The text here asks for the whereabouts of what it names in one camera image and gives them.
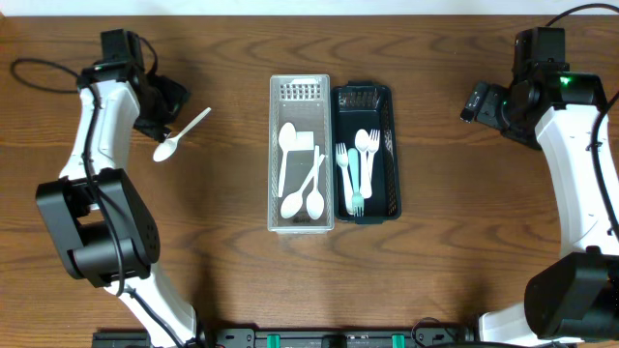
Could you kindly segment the white plastic spoon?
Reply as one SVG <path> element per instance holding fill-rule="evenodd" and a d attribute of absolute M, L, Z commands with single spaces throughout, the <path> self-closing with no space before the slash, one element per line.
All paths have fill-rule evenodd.
<path fill-rule="evenodd" d="M 313 165 L 305 181 L 301 184 L 301 187 L 284 198 L 280 206 L 280 216 L 282 218 L 292 218 L 301 210 L 303 205 L 303 193 L 313 178 L 313 170 L 319 167 L 324 159 L 325 156 L 320 155 L 318 157 L 318 162 Z"/>
<path fill-rule="evenodd" d="M 372 188 L 368 174 L 369 135 L 366 130 L 360 129 L 357 131 L 355 146 L 361 158 L 361 194 L 365 199 L 368 199 L 372 195 Z"/>
<path fill-rule="evenodd" d="M 319 146 L 315 145 L 314 153 L 313 153 L 313 168 L 312 168 L 313 187 L 307 197 L 307 203 L 306 203 L 309 217 L 313 220 L 319 219 L 322 216 L 322 213 L 324 210 L 324 198 L 318 189 L 319 168 L 320 168 L 320 151 L 319 151 Z"/>
<path fill-rule="evenodd" d="M 212 108 L 207 107 L 194 117 L 177 135 L 168 137 L 163 143 L 161 143 L 153 154 L 153 161 L 162 162 L 170 158 L 178 148 L 180 139 L 197 126 L 210 112 Z"/>

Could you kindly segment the white plastic spoon bowl up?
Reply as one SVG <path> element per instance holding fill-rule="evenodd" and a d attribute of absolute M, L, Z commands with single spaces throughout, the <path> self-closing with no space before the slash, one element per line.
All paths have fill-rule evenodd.
<path fill-rule="evenodd" d="M 282 158 L 281 158 L 280 174 L 279 174 L 278 197 L 282 197 L 283 190 L 284 190 L 284 183 L 285 183 L 287 156 L 288 156 L 289 151 L 293 148 L 296 142 L 296 130 L 292 123 L 290 122 L 285 123 L 281 127 L 278 142 L 282 150 Z"/>

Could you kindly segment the white plastic fork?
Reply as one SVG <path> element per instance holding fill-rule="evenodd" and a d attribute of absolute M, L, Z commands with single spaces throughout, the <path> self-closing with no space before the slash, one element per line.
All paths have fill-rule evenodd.
<path fill-rule="evenodd" d="M 368 145 L 368 175 L 372 177 L 374 155 L 380 147 L 380 131 L 371 130 Z"/>
<path fill-rule="evenodd" d="M 354 213 L 352 204 L 353 189 L 348 170 L 348 155 L 344 143 L 338 143 L 336 146 L 336 160 L 342 176 L 345 209 L 352 216 Z"/>

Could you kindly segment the mint green plastic fork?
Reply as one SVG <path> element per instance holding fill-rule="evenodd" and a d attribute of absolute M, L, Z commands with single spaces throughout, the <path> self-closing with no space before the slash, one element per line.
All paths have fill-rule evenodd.
<path fill-rule="evenodd" d="M 361 194 L 361 177 L 360 177 L 360 156 L 355 148 L 348 150 L 349 170 L 351 183 L 353 188 L 352 193 L 352 209 L 353 216 L 360 218 L 364 215 L 365 200 Z"/>

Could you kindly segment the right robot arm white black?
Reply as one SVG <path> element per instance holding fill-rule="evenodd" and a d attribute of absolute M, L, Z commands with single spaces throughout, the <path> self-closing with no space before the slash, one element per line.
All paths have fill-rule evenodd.
<path fill-rule="evenodd" d="M 460 113 L 544 153 L 560 218 L 557 262 L 532 277 L 524 299 L 481 315 L 483 342 L 535 347 L 618 337 L 618 176 L 600 78 L 571 72 L 565 31 L 516 35 L 513 81 L 479 82 Z"/>

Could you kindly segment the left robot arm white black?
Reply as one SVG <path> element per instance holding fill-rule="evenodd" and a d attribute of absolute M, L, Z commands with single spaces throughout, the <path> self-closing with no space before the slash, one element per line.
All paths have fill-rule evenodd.
<path fill-rule="evenodd" d="M 159 262 L 153 216 L 126 167 L 133 131 L 164 142 L 189 91 L 147 69 L 145 39 L 101 34 L 103 57 L 76 78 L 81 114 L 74 147 L 57 180 L 38 186 L 36 203 L 67 273 L 118 297 L 153 347 L 201 347 L 191 304 Z"/>

